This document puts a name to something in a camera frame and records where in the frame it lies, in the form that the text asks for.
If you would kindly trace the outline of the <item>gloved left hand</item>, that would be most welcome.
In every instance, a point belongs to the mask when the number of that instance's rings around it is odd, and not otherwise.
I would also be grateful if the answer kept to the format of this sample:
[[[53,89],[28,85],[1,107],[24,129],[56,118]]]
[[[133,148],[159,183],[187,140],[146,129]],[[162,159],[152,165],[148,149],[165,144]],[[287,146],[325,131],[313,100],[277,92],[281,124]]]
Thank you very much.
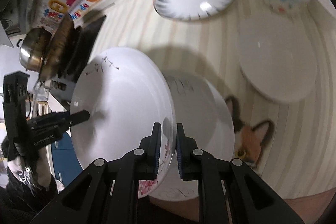
[[[38,150],[36,160],[28,160],[17,156],[14,160],[8,160],[7,166],[20,186],[25,186],[28,194],[33,197],[46,196],[53,199],[58,195],[56,181],[50,172],[46,147]]]

